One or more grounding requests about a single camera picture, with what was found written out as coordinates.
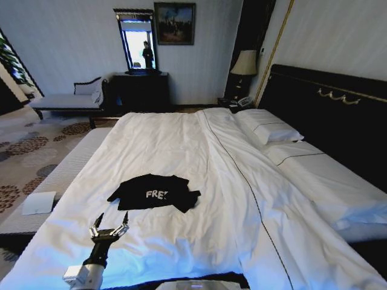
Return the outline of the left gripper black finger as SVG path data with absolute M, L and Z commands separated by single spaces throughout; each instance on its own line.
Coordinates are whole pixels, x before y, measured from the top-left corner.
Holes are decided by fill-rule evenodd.
M 99 225 L 103 219 L 103 215 L 104 213 L 102 213 L 95 221 L 94 223 L 92 224 L 92 226 L 90 226 L 89 228 L 89 233 L 90 233 L 90 236 L 91 238 L 94 238 L 94 237 L 97 237 L 99 235 Z
M 119 225 L 114 230 L 112 230 L 112 232 L 110 232 L 109 235 L 110 236 L 114 236 L 114 237 L 121 237 L 121 236 L 123 236 L 127 232 L 127 230 L 129 229 L 128 221 L 129 221 L 128 212 L 126 212 L 125 215 L 124 215 L 122 224 Z

